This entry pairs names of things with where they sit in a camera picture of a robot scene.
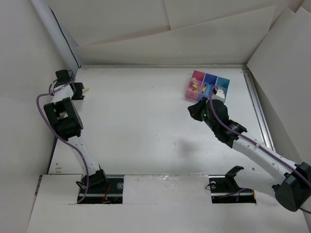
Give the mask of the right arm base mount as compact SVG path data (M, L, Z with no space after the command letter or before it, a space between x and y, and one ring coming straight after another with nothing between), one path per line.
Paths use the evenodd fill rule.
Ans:
M235 166L225 175L210 175L208 177L209 183L205 190L210 192L213 204L257 203L255 192L239 187L234 180L241 170L243 170L242 166Z

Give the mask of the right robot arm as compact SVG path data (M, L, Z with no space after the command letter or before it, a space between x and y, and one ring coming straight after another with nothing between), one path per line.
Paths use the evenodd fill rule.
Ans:
M252 189L274 197L285 209L296 212L311 196L311 166L284 158L252 137L241 124L231 120L221 100L202 98L188 107L190 116L204 122L215 137L245 155L266 171L234 166L225 174L230 191Z

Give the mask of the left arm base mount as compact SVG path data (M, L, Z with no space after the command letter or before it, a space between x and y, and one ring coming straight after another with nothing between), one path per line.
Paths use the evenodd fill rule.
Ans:
M77 201L79 204L122 204L124 176L108 175L107 184L95 184L89 186L86 197L81 201L85 193L82 182L77 181L79 194Z

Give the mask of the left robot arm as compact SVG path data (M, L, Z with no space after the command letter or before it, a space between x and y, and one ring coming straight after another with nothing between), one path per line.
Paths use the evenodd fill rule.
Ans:
M101 193L109 187L104 170L92 159L82 137L84 128L81 118L73 104L74 100L83 100L84 85L77 83L69 75L68 70L55 72L56 82L53 89L53 99L43 106L47 121L55 133L70 147L80 164L83 178L77 182L82 191Z

